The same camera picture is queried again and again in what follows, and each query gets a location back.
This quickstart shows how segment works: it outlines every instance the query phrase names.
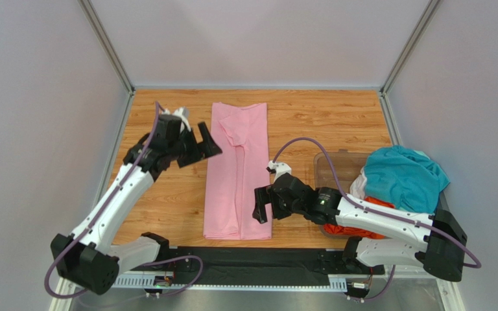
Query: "teal cloth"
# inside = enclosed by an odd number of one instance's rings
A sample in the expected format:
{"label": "teal cloth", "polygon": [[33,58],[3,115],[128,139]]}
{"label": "teal cloth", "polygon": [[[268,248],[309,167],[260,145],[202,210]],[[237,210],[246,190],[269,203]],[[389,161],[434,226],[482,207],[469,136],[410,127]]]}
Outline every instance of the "teal cloth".
{"label": "teal cloth", "polygon": [[402,146],[381,148],[366,161],[366,196],[393,203],[396,209],[435,213],[439,193],[450,183],[439,164],[423,152]]}

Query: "pink garment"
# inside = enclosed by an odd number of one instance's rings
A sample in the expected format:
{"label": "pink garment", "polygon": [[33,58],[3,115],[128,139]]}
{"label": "pink garment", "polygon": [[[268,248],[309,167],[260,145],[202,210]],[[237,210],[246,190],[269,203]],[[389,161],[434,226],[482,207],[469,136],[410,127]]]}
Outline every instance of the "pink garment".
{"label": "pink garment", "polygon": [[[203,236],[218,240],[272,238],[272,222],[253,219],[255,188],[270,184],[267,104],[238,108],[213,103],[211,136],[222,149],[207,162]],[[267,206],[268,219],[272,211]]]}

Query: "orange cloth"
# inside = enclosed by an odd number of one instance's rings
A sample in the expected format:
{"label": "orange cloth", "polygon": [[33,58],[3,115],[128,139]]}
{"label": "orange cloth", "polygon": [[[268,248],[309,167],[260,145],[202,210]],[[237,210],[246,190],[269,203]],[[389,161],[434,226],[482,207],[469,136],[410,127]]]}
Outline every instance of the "orange cloth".
{"label": "orange cloth", "polygon": [[[367,202],[370,202],[370,203],[382,205],[385,207],[390,207],[392,209],[395,208],[395,205],[378,200],[378,199],[373,198],[371,196],[365,198],[364,200]],[[363,229],[359,229],[359,228],[353,228],[353,227],[342,227],[340,225],[325,224],[324,230],[331,235],[357,235],[357,236],[361,236],[363,238],[373,238],[376,240],[379,240],[379,239],[382,239],[385,237],[383,235],[379,235],[379,234],[373,233],[371,231],[367,231],[367,230],[363,230]]]}

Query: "wooden table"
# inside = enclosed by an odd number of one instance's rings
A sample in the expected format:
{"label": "wooden table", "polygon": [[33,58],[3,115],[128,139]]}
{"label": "wooden table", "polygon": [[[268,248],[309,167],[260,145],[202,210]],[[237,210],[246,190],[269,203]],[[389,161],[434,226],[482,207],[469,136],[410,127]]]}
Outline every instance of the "wooden table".
{"label": "wooden table", "polygon": [[[124,130],[113,176],[126,151],[151,129],[154,102],[174,110],[186,106],[189,122],[205,121],[210,126],[211,104],[235,106],[268,103],[270,158],[289,140],[308,136],[330,152],[373,152],[390,146],[390,139],[375,91],[292,90],[140,90]],[[201,140],[195,127],[196,137]],[[309,142],[292,144],[280,161],[288,163],[293,175],[314,186],[313,159],[319,149]],[[317,225],[300,215],[274,220],[270,240],[206,240],[203,213],[207,162],[179,169],[176,163],[164,172],[141,197],[114,240],[124,244],[151,231],[168,238],[175,246],[222,246],[260,248],[343,248],[346,240],[326,238]]]}

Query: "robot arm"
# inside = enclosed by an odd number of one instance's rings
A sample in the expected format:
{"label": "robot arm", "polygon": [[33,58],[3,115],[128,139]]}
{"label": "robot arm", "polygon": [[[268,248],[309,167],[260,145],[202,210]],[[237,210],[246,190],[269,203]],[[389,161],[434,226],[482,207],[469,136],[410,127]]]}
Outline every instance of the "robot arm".
{"label": "robot arm", "polygon": [[265,205],[270,203],[272,216],[276,219],[296,213],[318,225],[333,224],[370,230],[391,239],[351,237],[344,250],[345,259],[355,259],[369,267],[379,264],[420,266],[440,279],[453,282],[462,279],[464,252],[452,242],[423,226],[400,222],[370,213],[366,209],[414,220],[415,224],[433,226],[466,245],[466,234],[448,211],[439,210],[435,216],[410,213],[359,200],[347,194],[349,199],[364,207],[359,209],[337,189],[312,189],[305,185],[291,175],[291,168],[285,163],[270,162],[267,169],[275,174],[274,183],[255,189],[253,218],[261,223],[268,221]]}
{"label": "robot arm", "polygon": [[[174,113],[165,110],[159,116],[154,135],[146,142],[148,147],[136,167],[132,168],[132,165],[143,151],[143,143],[149,134],[129,149],[111,187],[80,225],[68,236],[55,236],[51,242],[54,259],[76,236],[86,228],[92,228],[57,264],[59,276],[100,295],[111,288],[120,274],[155,261],[160,251],[168,248],[168,240],[152,233],[144,233],[137,240],[121,246],[112,246],[111,243],[134,204],[172,161],[182,168],[222,153],[204,122],[198,124],[203,140],[196,141],[187,114],[185,108]],[[123,181],[131,169],[128,179]]]}

